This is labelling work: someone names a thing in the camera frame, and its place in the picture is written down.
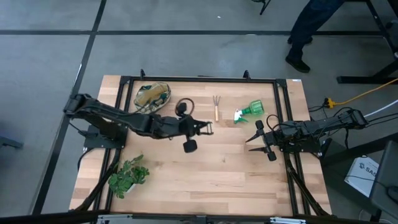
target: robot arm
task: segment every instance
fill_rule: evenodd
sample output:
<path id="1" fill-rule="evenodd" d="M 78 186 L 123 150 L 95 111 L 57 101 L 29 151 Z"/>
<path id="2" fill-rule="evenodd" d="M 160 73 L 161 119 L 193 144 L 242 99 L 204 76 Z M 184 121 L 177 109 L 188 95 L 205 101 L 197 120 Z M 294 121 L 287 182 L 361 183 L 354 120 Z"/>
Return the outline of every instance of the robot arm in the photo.
<path id="1" fill-rule="evenodd" d="M 279 146 L 284 152 L 321 152 L 318 140 L 326 132 L 345 128 L 363 129 L 368 122 L 359 110 L 348 110 L 331 118 L 318 121 L 286 121 L 280 123 L 279 129 L 265 133 L 262 121 L 256 121 L 256 134 L 246 142 L 262 137 L 265 147 L 251 149 L 267 153 L 270 161 L 276 160 L 270 146 Z"/>
<path id="2" fill-rule="evenodd" d="M 183 145 L 184 150 L 193 152 L 197 149 L 197 144 L 191 137 L 196 134 L 211 135 L 213 131 L 211 122 L 195 120 L 190 114 L 184 113 L 186 110 L 186 103 L 177 105 L 175 112 L 179 118 L 161 117 L 154 113 L 128 113 L 101 103 L 88 94 L 78 94 L 69 99 L 64 113 L 71 119 L 85 119 L 98 128 L 101 135 L 112 141 L 120 138 L 126 127 L 140 136 L 153 139 L 186 136 L 187 142 Z M 201 132 L 201 128 L 204 127 L 207 127 L 207 131 Z"/>

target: green spray bottle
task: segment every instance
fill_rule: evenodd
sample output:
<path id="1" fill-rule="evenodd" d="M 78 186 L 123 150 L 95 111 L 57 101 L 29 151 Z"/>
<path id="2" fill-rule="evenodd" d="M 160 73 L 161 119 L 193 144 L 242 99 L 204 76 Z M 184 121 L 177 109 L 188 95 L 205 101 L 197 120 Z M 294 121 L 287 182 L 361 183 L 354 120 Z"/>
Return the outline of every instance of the green spray bottle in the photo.
<path id="1" fill-rule="evenodd" d="M 238 123 L 240 121 L 248 122 L 246 119 L 242 118 L 242 115 L 245 114 L 264 114 L 264 108 L 262 107 L 261 100 L 255 100 L 249 104 L 249 106 L 245 109 L 238 110 L 236 109 L 234 114 L 234 123 Z"/>

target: concrete floor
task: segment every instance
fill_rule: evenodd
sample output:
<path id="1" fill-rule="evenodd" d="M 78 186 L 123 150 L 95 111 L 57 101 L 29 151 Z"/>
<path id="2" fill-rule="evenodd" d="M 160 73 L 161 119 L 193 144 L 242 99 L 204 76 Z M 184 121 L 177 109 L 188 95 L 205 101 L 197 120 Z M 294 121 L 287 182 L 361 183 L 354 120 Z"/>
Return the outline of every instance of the concrete floor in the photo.
<path id="1" fill-rule="evenodd" d="M 249 0 L 108 0 L 99 30 L 290 30 L 307 2 L 272 1 L 259 16 L 261 5 Z M 384 22 L 394 18 L 386 1 L 373 3 Z M 100 0 L 0 0 L 0 29 L 91 30 L 99 5 Z M 364 3 L 349 2 L 321 30 L 377 30 L 377 26 Z M 312 68 L 304 75 L 284 61 L 287 38 L 97 36 L 80 93 L 96 96 L 103 75 L 138 75 L 140 68 L 148 75 L 191 77 L 241 77 L 249 70 L 254 78 L 302 79 L 308 105 L 316 106 L 326 96 L 343 101 L 375 87 L 338 85 L 335 77 L 372 75 L 393 60 L 382 38 L 315 37 L 304 50 L 304 60 Z M 24 142 L 22 149 L 0 151 L 0 217 L 29 213 L 87 40 L 87 35 L 0 35 L 0 133 Z M 349 106 L 366 114 L 396 100 L 396 94 L 396 86 L 387 86 Z M 396 110 L 395 106 L 384 114 Z M 319 111 L 312 116 L 324 115 Z M 83 122 L 74 123 L 86 127 Z M 393 121 L 352 131 L 349 145 L 387 136 L 397 132 L 397 127 Z M 344 136 L 342 131 L 333 139 L 343 144 Z M 67 211 L 82 145 L 83 138 L 68 129 L 43 212 Z M 372 157 L 378 160 L 380 154 Z M 328 193 L 333 214 L 358 218 L 359 206 L 333 189 Z"/>

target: black clamp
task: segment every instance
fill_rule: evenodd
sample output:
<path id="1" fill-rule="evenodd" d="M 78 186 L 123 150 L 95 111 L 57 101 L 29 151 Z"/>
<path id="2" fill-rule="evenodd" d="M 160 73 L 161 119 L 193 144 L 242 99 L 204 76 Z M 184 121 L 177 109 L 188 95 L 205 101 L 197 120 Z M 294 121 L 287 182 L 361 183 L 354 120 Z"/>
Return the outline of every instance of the black clamp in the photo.
<path id="1" fill-rule="evenodd" d="M 281 86 L 282 88 L 287 88 L 287 82 L 286 79 L 283 78 L 277 78 L 275 79 L 276 83 Z"/>
<path id="2" fill-rule="evenodd" d="M 244 71 L 244 73 L 243 73 L 243 78 L 245 78 L 246 81 L 249 81 L 249 80 L 251 79 L 251 78 L 250 78 L 249 71 L 247 71 L 247 70 Z"/>
<path id="3" fill-rule="evenodd" d="M 141 71 L 139 72 L 139 79 L 140 79 L 140 80 L 143 80 L 143 79 L 144 79 L 144 76 L 146 76 L 146 74 L 145 74 L 145 72 L 144 72 L 144 69 L 141 69 Z"/>

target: person's leg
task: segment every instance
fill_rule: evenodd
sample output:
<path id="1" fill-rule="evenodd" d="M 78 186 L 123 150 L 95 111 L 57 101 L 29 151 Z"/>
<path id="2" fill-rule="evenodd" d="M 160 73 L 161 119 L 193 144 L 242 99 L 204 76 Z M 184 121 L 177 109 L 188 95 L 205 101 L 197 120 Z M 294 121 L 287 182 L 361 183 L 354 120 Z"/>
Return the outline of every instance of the person's leg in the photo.
<path id="1" fill-rule="evenodd" d="M 344 0 L 310 0 L 297 18 L 291 31 L 292 48 L 287 61 L 293 67 L 303 65 L 301 72 L 309 72 L 309 67 L 302 62 L 302 49 L 312 35 L 340 8 Z"/>

